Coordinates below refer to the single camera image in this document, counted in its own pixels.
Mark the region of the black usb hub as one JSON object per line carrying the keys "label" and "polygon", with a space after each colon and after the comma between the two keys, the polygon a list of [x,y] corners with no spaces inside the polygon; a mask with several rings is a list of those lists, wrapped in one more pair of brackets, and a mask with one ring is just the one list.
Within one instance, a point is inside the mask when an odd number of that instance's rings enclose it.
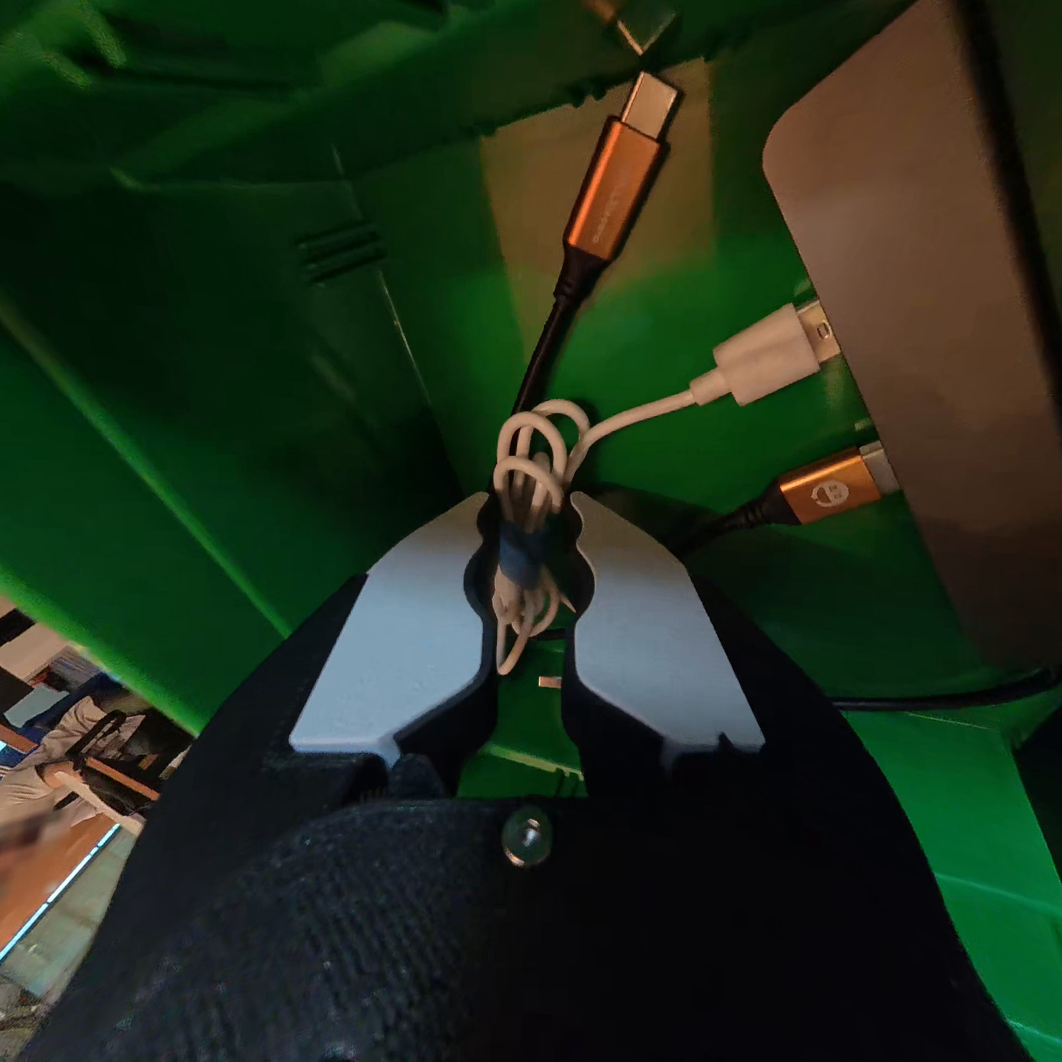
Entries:
{"label": "black usb hub", "polygon": [[763,174],[967,638],[1060,664],[1060,312],[982,2],[913,2]]}

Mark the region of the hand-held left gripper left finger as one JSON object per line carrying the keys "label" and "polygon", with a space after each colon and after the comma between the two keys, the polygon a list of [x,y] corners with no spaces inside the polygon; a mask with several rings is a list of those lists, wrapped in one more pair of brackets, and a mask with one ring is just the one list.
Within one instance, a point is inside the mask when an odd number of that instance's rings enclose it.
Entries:
{"label": "hand-held left gripper left finger", "polygon": [[487,676],[485,619],[466,588],[487,500],[472,494],[369,570],[289,735],[293,752],[399,757],[404,739]]}

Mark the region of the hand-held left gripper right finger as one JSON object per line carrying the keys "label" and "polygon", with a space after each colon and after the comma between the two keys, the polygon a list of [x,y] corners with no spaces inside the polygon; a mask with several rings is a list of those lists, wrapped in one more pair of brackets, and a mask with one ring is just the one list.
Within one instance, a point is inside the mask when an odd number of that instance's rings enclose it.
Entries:
{"label": "hand-held left gripper right finger", "polygon": [[572,724],[604,710],[657,740],[662,754],[708,753],[722,741],[763,749],[763,729],[693,578],[658,539],[582,492],[577,554],[589,601],[570,632],[562,705]]}

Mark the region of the black usb cable orange plugs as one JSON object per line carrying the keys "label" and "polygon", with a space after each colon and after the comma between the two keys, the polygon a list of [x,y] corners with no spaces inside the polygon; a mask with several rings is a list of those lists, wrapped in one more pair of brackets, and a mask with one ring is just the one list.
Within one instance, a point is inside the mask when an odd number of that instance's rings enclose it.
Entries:
{"label": "black usb cable orange plugs", "polygon": [[641,211],[665,153],[664,134],[679,90],[637,76],[618,116],[609,117],[564,232],[563,263],[552,308],[539,335],[513,413],[543,402],[544,388],[567,332],[602,273],[618,257]]}

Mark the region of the green plastic bin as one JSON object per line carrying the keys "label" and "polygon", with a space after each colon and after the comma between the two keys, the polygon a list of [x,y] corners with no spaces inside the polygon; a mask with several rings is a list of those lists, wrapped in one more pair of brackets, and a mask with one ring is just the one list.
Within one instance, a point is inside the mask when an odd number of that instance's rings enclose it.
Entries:
{"label": "green plastic bin", "polygon": [[[196,733],[29,1058],[1060,1060],[1060,664],[967,638],[843,352],[594,445],[573,610],[495,665],[498,433],[609,117],[679,90],[542,395],[593,424],[825,311],[763,147],[912,3],[2,2],[2,593]],[[1026,178],[1060,2],[984,10]],[[369,570],[480,492],[487,676],[293,752]],[[685,566],[761,750],[571,723],[573,492]]]}

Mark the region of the white usb cable blue tape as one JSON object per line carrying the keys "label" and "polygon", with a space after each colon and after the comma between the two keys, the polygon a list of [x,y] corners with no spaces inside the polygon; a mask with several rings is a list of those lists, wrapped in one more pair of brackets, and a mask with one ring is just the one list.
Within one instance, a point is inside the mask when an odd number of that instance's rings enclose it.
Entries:
{"label": "white usb cable blue tape", "polygon": [[511,414],[498,433],[491,481],[500,511],[491,597],[497,674],[514,670],[524,648],[546,632],[562,605],[573,610],[547,566],[548,524],[563,511],[594,445],[645,421],[726,396],[737,405],[758,402],[813,376],[839,352],[817,299],[789,304],[718,345],[714,366],[676,394],[597,424],[580,405],[563,399]]}

